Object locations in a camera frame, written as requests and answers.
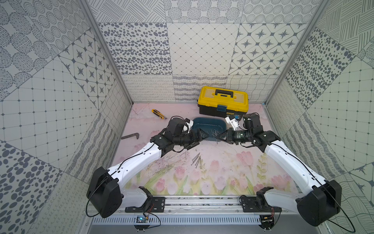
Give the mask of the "teal plastic storage box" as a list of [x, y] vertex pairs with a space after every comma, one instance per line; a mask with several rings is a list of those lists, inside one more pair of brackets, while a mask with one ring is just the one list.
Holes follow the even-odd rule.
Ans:
[[198, 117], [193, 120], [192, 129], [201, 129], [209, 135], [206, 140], [217, 141], [216, 137], [227, 130], [227, 123], [221, 119]]

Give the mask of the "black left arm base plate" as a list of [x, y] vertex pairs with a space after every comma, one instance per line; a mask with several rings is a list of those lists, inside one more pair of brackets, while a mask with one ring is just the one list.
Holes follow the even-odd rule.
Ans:
[[165, 197], [155, 197], [143, 186], [127, 192], [124, 197], [126, 213], [163, 213], [165, 209]]

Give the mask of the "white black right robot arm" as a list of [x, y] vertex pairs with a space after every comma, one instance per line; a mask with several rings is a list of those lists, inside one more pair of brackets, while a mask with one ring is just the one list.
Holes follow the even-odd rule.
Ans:
[[301, 215], [310, 225], [317, 227], [342, 211], [342, 187], [322, 175], [295, 156], [273, 131], [264, 131], [257, 113], [243, 115], [243, 126], [233, 116], [225, 120], [231, 125], [216, 138], [228, 144], [251, 143], [274, 159], [294, 180], [301, 194], [292, 195], [268, 186], [257, 191], [256, 205], [259, 209], [279, 207]]

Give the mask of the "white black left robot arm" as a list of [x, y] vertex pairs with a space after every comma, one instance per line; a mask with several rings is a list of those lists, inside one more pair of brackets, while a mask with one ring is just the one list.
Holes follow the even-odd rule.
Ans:
[[189, 150], [207, 139], [209, 134], [200, 128], [193, 129], [193, 121], [172, 118], [167, 127], [151, 137], [149, 143], [121, 163], [105, 169], [97, 168], [87, 191], [88, 203], [102, 218], [114, 214], [119, 208], [140, 208], [148, 212], [152, 208], [153, 195], [144, 187], [125, 190], [125, 185], [149, 164], [162, 158], [180, 146]]

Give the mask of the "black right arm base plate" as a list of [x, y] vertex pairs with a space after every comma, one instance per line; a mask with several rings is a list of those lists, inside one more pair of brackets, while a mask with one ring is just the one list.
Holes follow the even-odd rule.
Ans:
[[274, 189], [273, 187], [265, 187], [256, 192], [256, 196], [248, 197], [245, 195], [241, 195], [239, 197], [239, 203], [243, 209], [244, 213], [259, 213], [259, 212], [281, 212], [282, 209], [280, 207], [273, 207], [270, 206], [266, 199], [265, 193], [269, 190]]

